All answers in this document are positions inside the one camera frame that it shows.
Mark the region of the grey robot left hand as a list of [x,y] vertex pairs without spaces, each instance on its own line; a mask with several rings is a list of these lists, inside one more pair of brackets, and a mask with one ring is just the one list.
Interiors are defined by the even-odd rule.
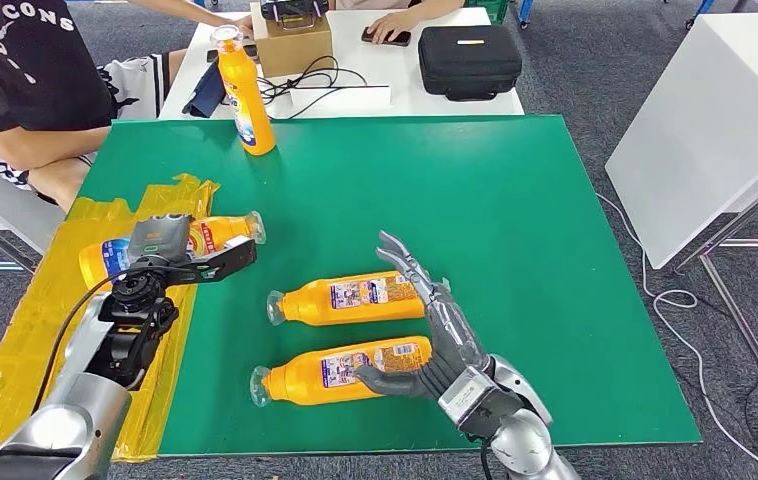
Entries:
[[193,220],[189,214],[169,213],[137,222],[129,237],[130,262],[137,263],[144,257],[158,257],[170,265],[186,261]]

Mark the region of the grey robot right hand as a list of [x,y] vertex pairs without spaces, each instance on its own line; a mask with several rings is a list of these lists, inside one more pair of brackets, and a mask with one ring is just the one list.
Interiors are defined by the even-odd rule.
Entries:
[[362,365],[355,375],[374,393],[387,396],[438,399],[468,367],[484,369],[489,357],[468,323],[462,309],[444,283],[431,279],[396,236],[382,230],[379,258],[393,264],[414,287],[430,330],[431,354],[427,362],[411,372],[383,372]]

